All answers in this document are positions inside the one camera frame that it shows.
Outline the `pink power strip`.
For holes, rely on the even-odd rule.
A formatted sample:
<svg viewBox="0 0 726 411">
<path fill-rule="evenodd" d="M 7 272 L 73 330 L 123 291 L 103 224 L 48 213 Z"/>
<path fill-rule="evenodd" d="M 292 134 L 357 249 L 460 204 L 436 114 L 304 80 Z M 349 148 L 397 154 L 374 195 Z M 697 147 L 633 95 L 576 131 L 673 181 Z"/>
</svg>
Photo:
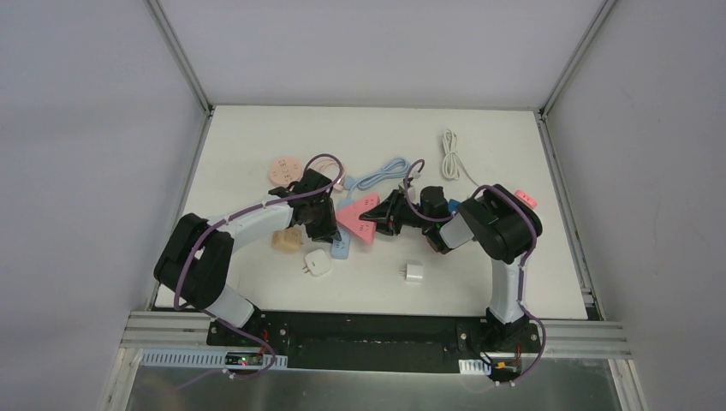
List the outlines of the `pink power strip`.
<svg viewBox="0 0 726 411">
<path fill-rule="evenodd" d="M 361 216 L 379 204 L 380 198 L 376 193 L 368 194 L 359 200 L 343 199 L 336 211 L 336 221 L 365 245 L 372 245 L 376 233 L 376 224 L 363 220 Z"/>
</svg>

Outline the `beige cube plug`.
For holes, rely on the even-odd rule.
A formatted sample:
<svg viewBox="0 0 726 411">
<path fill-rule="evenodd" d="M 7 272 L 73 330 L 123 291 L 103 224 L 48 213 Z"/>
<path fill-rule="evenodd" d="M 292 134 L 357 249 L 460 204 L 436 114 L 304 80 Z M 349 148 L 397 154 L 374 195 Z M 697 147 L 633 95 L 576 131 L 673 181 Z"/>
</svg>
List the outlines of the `beige cube plug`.
<svg viewBox="0 0 726 411">
<path fill-rule="evenodd" d="M 271 247 L 283 253 L 296 253 L 302 246 L 302 232 L 296 227 L 277 230 L 273 233 Z"/>
</svg>

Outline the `white charger plug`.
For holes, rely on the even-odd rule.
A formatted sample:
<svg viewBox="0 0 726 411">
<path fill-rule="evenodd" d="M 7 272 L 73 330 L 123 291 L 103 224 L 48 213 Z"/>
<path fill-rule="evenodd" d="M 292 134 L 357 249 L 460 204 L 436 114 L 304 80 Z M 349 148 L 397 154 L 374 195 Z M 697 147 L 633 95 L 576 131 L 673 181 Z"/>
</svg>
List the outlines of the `white charger plug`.
<svg viewBox="0 0 726 411">
<path fill-rule="evenodd" d="M 321 277 L 332 269 L 332 262 L 323 249 L 316 249 L 304 256 L 303 271 L 312 277 Z"/>
</svg>

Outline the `round pink socket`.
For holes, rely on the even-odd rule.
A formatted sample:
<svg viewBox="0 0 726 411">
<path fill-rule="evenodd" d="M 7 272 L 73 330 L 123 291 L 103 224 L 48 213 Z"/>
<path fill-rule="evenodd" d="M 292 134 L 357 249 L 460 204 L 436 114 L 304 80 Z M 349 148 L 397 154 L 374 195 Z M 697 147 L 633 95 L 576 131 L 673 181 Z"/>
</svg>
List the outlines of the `round pink socket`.
<svg viewBox="0 0 726 411">
<path fill-rule="evenodd" d="M 272 161 L 268 177 L 276 187 L 287 187 L 297 182 L 303 175 L 303 165 L 298 158 L 285 156 Z"/>
</svg>

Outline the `small white usb charger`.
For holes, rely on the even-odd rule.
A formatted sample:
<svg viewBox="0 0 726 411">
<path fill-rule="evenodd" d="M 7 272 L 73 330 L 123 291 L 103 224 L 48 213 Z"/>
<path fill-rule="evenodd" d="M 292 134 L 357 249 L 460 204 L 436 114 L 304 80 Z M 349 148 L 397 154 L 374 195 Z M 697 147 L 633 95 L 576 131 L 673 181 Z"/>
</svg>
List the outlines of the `small white usb charger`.
<svg viewBox="0 0 726 411">
<path fill-rule="evenodd" d="M 404 280 L 408 283 L 421 283 L 424 280 L 425 270 L 423 265 L 406 263 L 403 271 Z"/>
</svg>

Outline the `small pink plug adapter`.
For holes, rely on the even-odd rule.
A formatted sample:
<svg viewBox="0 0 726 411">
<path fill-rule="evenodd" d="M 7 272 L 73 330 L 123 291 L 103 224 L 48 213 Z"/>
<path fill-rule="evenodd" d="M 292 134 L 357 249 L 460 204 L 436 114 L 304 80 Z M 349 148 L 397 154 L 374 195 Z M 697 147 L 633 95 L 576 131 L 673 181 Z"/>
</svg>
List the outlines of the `small pink plug adapter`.
<svg viewBox="0 0 726 411">
<path fill-rule="evenodd" d="M 530 196 L 522 190 L 516 190 L 515 197 L 532 210 L 534 210 L 538 205 L 538 202 L 536 199 L 534 199 L 534 197 Z"/>
</svg>

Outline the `light blue power strip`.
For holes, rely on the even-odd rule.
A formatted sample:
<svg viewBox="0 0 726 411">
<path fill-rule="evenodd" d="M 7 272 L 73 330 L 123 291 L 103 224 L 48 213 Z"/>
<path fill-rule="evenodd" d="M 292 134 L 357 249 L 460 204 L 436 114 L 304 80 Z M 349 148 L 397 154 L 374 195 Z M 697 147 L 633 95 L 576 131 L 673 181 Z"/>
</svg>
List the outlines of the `light blue power strip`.
<svg viewBox="0 0 726 411">
<path fill-rule="evenodd" d="M 336 214 L 343 208 L 350 206 L 354 203 L 352 199 L 342 199 L 339 201 L 336 208 Z M 342 226 L 341 223 L 337 224 L 341 239 L 334 240 L 331 245 L 330 255 L 333 259 L 345 260 L 348 259 L 351 243 L 350 233 Z"/>
</svg>

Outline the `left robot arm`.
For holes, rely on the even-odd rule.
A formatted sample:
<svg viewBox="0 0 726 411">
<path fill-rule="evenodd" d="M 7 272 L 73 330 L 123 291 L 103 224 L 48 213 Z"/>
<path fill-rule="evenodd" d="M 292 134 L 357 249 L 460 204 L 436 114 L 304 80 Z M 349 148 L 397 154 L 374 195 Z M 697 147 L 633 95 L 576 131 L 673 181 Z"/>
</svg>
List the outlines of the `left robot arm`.
<svg viewBox="0 0 726 411">
<path fill-rule="evenodd" d="M 298 225 L 313 241 L 340 240 L 330 197 L 333 185 L 316 170 L 305 170 L 299 181 L 273 188 L 260 202 L 227 217 L 182 216 L 153 269 L 154 278 L 174 291 L 180 305 L 229 325 L 228 333 L 239 345 L 255 344 L 261 323 L 253 315 L 259 309 L 227 284 L 232 256 L 267 235 Z"/>
</svg>

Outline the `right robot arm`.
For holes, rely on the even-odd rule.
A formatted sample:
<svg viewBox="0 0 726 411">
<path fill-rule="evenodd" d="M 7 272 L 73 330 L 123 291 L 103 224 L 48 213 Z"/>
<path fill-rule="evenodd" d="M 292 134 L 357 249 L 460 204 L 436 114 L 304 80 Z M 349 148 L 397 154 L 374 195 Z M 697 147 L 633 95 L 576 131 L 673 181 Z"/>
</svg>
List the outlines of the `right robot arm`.
<svg viewBox="0 0 726 411">
<path fill-rule="evenodd" d="M 478 243 L 491 262 L 492 293 L 485 311 L 484 341 L 499 351 L 518 343 L 533 319 L 523 304 L 525 270 L 543 232 L 541 220 L 522 200 L 496 184 L 477 191 L 451 211 L 439 186 L 423 188 L 416 204 L 400 187 L 360 219 L 389 236 L 399 235 L 404 226 L 418 228 L 440 254 L 470 241 Z"/>
</svg>

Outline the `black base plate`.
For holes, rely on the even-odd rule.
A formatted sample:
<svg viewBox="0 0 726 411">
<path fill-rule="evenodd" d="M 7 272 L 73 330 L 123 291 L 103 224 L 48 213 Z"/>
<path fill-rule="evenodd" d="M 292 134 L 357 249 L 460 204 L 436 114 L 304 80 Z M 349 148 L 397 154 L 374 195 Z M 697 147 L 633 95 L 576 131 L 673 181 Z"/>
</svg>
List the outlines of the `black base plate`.
<svg viewBox="0 0 726 411">
<path fill-rule="evenodd" d="M 238 334 L 218 321 L 210 346 L 271 346 L 289 368 L 333 371 L 454 374 L 468 360 L 503 362 L 519 372 L 527 354 L 541 349 L 530 319 L 495 325 L 493 318 L 257 311 Z"/>
</svg>

